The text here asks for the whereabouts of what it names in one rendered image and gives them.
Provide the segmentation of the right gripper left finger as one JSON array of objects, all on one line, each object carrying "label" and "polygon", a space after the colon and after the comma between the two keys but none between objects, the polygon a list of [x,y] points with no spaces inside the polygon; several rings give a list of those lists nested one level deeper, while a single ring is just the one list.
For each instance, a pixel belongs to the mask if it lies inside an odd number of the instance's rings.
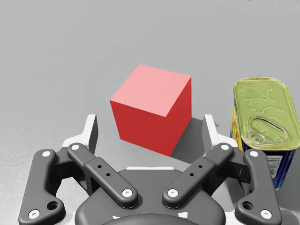
[{"label": "right gripper left finger", "polygon": [[63,142],[61,149],[37,151],[32,159],[18,222],[21,225],[55,225],[66,216],[56,193],[65,178],[74,177],[92,195],[98,184],[121,208],[138,204],[137,190],[101,157],[94,155],[98,140],[95,114],[88,115],[83,132]]}]

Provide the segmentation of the pink cube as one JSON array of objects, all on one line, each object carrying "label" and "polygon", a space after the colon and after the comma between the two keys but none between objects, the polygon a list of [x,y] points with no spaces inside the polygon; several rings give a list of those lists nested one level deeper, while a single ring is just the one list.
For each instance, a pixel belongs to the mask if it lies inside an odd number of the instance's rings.
[{"label": "pink cube", "polygon": [[192,78],[138,65],[110,104],[120,139],[170,156],[192,117]]}]

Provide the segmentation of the green and blue rectangular can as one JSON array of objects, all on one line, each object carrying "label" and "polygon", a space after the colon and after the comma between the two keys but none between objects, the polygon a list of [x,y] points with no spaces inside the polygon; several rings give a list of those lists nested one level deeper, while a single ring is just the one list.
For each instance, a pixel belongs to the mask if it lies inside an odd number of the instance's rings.
[{"label": "green and blue rectangular can", "polygon": [[262,150],[279,190],[297,150],[300,121],[287,86],[273,77],[239,79],[233,86],[230,137],[243,152]]}]

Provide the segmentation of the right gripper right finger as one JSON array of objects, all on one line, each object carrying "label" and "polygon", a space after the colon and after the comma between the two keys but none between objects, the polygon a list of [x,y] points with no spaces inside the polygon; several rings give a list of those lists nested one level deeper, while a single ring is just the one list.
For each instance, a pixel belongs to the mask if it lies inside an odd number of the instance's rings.
[{"label": "right gripper right finger", "polygon": [[249,184],[245,197],[238,200],[236,219],[245,225],[280,225],[282,214],[275,193],[266,154],[249,149],[242,152],[237,142],[217,132],[211,114],[202,124],[202,138],[208,150],[193,162],[162,193],[163,204],[177,209],[202,188],[212,194],[228,177]]}]

